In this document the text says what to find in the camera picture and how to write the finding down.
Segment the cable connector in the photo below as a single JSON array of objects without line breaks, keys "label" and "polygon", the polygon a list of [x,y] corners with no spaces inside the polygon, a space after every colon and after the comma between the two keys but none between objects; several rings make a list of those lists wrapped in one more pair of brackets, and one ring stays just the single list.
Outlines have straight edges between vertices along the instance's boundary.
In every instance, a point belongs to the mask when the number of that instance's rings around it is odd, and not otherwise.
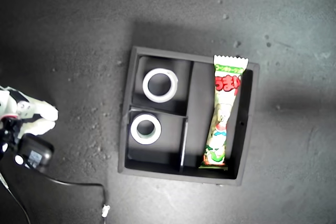
[{"label": "cable connector", "polygon": [[107,214],[109,213],[111,207],[109,205],[104,205],[101,211],[101,215],[106,218]]}]

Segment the green label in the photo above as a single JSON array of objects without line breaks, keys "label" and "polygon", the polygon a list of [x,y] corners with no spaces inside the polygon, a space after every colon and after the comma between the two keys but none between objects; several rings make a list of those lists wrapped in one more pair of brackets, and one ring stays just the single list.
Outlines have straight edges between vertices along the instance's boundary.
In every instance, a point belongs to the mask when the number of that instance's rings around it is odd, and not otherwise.
[{"label": "green label", "polygon": [[221,72],[227,72],[227,73],[238,73],[241,74],[244,72],[243,68],[236,68],[236,67],[230,67],[230,66],[222,66],[219,64],[215,65],[216,71],[221,71]]}]

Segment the tray divider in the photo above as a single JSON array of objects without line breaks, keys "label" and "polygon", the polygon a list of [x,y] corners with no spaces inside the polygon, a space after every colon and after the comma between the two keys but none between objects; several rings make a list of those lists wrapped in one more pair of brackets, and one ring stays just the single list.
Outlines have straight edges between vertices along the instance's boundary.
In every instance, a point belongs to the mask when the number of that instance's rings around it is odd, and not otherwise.
[{"label": "tray divider", "polygon": [[187,133],[188,133],[188,118],[184,119],[182,142],[180,147],[180,173],[183,172],[184,167],[184,156],[185,156],[185,146],[187,143]]}]

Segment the tape roll center hole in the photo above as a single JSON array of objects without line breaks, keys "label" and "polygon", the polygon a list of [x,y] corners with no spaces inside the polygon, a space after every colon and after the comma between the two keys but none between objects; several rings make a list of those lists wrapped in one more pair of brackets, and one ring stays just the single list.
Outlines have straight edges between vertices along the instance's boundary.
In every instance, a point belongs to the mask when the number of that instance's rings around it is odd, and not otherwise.
[{"label": "tape roll center hole", "polygon": [[157,73],[152,76],[148,82],[148,89],[153,95],[167,94],[171,87],[169,77],[162,73]]},{"label": "tape roll center hole", "polygon": [[154,124],[151,121],[144,120],[139,123],[137,130],[141,135],[150,135],[154,133]]}]

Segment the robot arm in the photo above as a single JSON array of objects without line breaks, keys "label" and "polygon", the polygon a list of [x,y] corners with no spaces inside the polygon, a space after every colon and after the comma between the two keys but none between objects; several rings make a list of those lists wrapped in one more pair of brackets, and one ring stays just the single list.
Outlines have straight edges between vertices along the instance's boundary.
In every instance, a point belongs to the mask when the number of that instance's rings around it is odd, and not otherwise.
[{"label": "robot arm", "polygon": [[13,88],[0,86],[0,120],[5,117],[18,118],[22,126],[18,134],[42,135],[55,127],[57,109],[45,101],[29,97]]},{"label": "robot arm", "polygon": [[0,159],[9,149],[17,164],[44,169],[54,148],[36,135],[53,129],[57,119],[58,111],[49,103],[0,86]]}]

